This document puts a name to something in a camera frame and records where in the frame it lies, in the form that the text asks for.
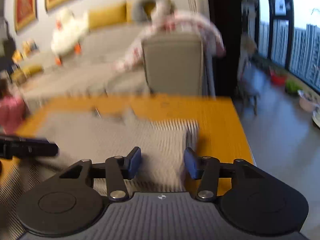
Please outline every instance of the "orange table top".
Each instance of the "orange table top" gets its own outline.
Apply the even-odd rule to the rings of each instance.
[[[115,114],[131,107],[138,117],[152,121],[167,119],[195,119],[199,123],[199,141],[197,154],[212,156],[220,162],[232,163],[236,158],[242,158],[252,163],[248,142],[240,120],[229,98],[195,98],[157,95],[152,97],[134,96],[100,96],[79,98],[56,98],[41,108],[36,114],[26,120],[17,134],[34,136],[49,112],[57,111],[91,111],[98,108],[101,114]],[[12,161],[2,160],[3,172],[6,176]],[[186,188],[195,192],[198,182],[187,177]],[[218,195],[231,188],[230,179],[220,179]]]

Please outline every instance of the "person in pink clothing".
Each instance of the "person in pink clothing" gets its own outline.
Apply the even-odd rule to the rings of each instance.
[[[21,96],[13,96],[7,81],[0,79],[0,125],[4,133],[12,135],[23,122],[26,105]]]

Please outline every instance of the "gray ribbed panel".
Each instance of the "gray ribbed panel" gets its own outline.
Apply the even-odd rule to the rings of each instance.
[[[299,233],[281,237],[253,236],[229,225],[211,203],[193,200],[187,192],[135,193],[124,203],[112,204],[89,229],[73,236],[45,238],[24,235],[21,240],[306,240]]]

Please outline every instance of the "striped garment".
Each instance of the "striped garment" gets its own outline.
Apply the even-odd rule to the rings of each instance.
[[[131,110],[100,119],[92,113],[49,115],[37,135],[55,141],[60,156],[22,160],[12,168],[0,188],[0,239],[14,240],[24,232],[15,213],[23,192],[83,158],[104,162],[139,146],[143,162],[136,177],[125,180],[128,192],[184,191],[183,151],[196,148],[198,129],[195,120],[150,122],[138,119]],[[107,195],[105,179],[95,179],[93,188]]]

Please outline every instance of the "tiled floor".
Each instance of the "tiled floor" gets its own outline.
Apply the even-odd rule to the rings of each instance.
[[[272,85],[263,72],[253,69],[247,79],[261,94],[258,115],[252,108],[241,113],[238,101],[235,106],[256,164],[306,197],[309,214],[301,232],[320,239],[320,130],[299,99]]]

